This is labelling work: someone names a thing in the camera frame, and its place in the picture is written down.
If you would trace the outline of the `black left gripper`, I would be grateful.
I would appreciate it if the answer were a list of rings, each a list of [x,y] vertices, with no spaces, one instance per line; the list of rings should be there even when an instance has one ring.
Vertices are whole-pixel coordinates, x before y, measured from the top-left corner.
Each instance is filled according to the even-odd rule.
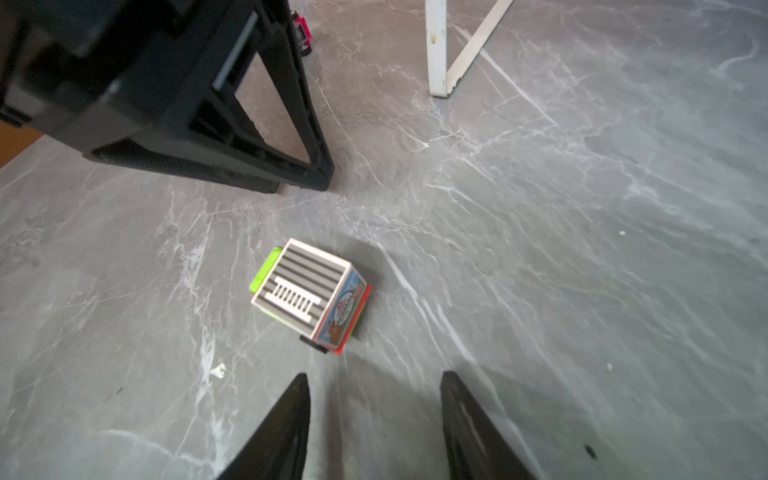
[[[305,162],[267,144],[236,98],[255,56]],[[280,183],[326,191],[334,174],[286,1],[4,1],[1,120],[96,163],[264,194]],[[247,175],[126,139],[191,125]]]

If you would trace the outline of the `pink toy truck striped roof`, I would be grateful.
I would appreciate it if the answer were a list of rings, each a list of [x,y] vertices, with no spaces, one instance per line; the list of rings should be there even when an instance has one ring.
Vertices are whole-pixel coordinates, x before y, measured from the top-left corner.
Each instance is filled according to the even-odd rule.
[[[295,10],[291,11],[291,19],[293,21],[294,34],[300,54],[302,57],[306,57],[312,52],[312,36],[306,23],[306,19]]]

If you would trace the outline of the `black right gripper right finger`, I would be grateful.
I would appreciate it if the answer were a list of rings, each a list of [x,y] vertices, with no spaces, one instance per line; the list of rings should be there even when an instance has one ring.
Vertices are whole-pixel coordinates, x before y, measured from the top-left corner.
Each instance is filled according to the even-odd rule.
[[[535,479],[456,372],[440,394],[450,479]]]

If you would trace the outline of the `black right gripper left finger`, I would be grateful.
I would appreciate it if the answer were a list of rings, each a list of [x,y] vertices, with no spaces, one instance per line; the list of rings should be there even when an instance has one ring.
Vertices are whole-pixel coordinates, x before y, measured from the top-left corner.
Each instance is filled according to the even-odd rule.
[[[300,373],[218,479],[301,479],[310,418],[308,377]]]

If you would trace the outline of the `green red toy truck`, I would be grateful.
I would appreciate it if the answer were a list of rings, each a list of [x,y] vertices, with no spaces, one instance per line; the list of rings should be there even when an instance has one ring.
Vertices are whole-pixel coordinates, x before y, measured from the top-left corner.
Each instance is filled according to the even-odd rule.
[[[296,331],[302,342],[340,355],[371,285],[350,261],[291,238],[272,250],[249,291],[253,306]]]

